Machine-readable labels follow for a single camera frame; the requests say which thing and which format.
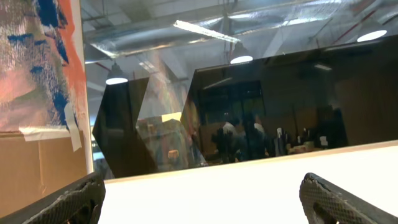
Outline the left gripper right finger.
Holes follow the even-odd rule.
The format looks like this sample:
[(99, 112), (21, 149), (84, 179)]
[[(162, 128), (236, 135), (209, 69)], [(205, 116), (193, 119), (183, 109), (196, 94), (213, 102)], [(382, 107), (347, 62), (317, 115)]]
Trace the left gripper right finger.
[(299, 198), (309, 224), (397, 224), (397, 217), (332, 184), (307, 173)]

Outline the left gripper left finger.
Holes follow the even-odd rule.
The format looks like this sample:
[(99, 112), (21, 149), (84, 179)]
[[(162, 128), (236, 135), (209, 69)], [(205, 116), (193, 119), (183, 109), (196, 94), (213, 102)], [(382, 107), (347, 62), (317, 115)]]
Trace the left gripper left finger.
[(106, 189), (97, 172), (1, 218), (1, 224), (97, 224)]

